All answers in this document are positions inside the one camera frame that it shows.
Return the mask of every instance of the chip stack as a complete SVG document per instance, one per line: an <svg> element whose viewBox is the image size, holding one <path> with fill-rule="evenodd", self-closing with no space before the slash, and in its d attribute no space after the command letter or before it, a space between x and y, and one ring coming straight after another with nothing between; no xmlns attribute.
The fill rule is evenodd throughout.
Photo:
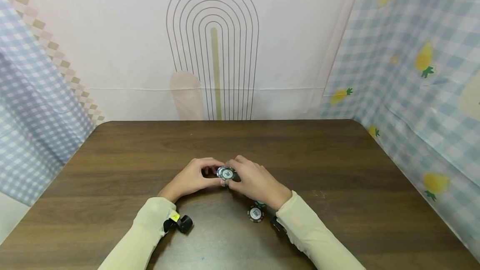
<svg viewBox="0 0 480 270"><path fill-rule="evenodd" d="M263 220L265 213L263 212L263 208L267 205L262 201L255 201L255 204L250 207L247 211L247 215L250 218L250 221L253 223L259 223Z"/></svg>
<svg viewBox="0 0 480 270"><path fill-rule="evenodd" d="M261 222L265 216L262 210L253 205L250 207L249 211L247 211L247 215L253 223Z"/></svg>
<svg viewBox="0 0 480 270"><path fill-rule="evenodd" d="M217 169L217 176L223 180L233 179L235 173L235 170L230 167L220 166Z"/></svg>
<svg viewBox="0 0 480 270"><path fill-rule="evenodd" d="M267 205L262 201L255 200L255 206L258 207L259 209L262 209L262 208L266 207Z"/></svg>

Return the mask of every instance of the fabric backdrop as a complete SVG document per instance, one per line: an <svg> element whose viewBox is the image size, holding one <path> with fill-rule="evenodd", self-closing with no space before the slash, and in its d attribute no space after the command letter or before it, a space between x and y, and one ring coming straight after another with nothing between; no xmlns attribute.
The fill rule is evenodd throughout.
<svg viewBox="0 0 480 270"><path fill-rule="evenodd" d="M97 124L353 118L480 259L480 2L353 1L10 0Z"/></svg>
<svg viewBox="0 0 480 270"><path fill-rule="evenodd" d="M10 2L0 0L0 192L32 205L92 127Z"/></svg>
<svg viewBox="0 0 480 270"><path fill-rule="evenodd" d="M369 129L478 260L479 42L480 0L356 0L319 113Z"/></svg>

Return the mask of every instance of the dark brown table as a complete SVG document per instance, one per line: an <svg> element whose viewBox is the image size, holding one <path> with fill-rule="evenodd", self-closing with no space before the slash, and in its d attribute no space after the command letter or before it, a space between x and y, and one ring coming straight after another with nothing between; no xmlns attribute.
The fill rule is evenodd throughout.
<svg viewBox="0 0 480 270"><path fill-rule="evenodd" d="M137 211L193 157L242 154L296 190L371 269L480 265L358 123L108 122L96 128L0 246L0 269L96 269ZM313 269L252 201L213 188L178 201L195 223L171 232L149 269Z"/></svg>

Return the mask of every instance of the checkered cloth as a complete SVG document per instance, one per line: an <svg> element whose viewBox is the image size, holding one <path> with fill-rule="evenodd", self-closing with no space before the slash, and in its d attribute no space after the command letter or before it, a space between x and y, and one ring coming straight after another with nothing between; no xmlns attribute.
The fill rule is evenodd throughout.
<svg viewBox="0 0 480 270"><path fill-rule="evenodd" d="M319 117L375 126L380 146L480 260L480 122L458 109L480 75L480 0L378 2L355 1ZM426 42L435 73L424 78L415 59ZM426 173L449 179L436 201Z"/></svg>
<svg viewBox="0 0 480 270"><path fill-rule="evenodd" d="M0 192L32 205L92 123L8 0L0 0Z"/></svg>

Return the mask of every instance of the forearm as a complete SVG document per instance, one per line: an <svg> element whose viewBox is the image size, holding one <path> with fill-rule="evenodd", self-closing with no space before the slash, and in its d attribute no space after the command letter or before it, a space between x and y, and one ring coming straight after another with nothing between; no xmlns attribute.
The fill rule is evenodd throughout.
<svg viewBox="0 0 480 270"><path fill-rule="evenodd" d="M132 227L98 270L145 270L158 241L165 235L163 223L172 210L176 210L175 205L165 198L147 200Z"/></svg>
<svg viewBox="0 0 480 270"><path fill-rule="evenodd" d="M312 260L317 269L365 269L297 193L292 192L277 217L287 230L290 241Z"/></svg>

